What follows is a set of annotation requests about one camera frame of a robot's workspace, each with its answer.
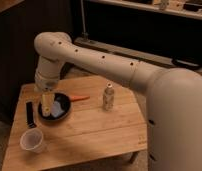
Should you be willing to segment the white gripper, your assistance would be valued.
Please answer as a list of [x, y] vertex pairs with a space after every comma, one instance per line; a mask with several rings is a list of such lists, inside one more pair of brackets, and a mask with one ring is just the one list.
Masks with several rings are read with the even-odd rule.
[[[52, 91], [55, 88], [55, 82], [51, 79], [46, 79], [41, 75], [35, 76], [35, 89], [40, 92]], [[51, 105], [53, 104], [52, 94], [42, 95], [42, 110], [45, 117], [51, 113]]]

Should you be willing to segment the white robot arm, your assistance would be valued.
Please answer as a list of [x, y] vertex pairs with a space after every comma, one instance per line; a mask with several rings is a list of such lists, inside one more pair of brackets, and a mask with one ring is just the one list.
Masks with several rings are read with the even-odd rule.
[[53, 90], [73, 63], [146, 97], [148, 171], [202, 171], [202, 76], [76, 46], [64, 32], [34, 39], [36, 87]]

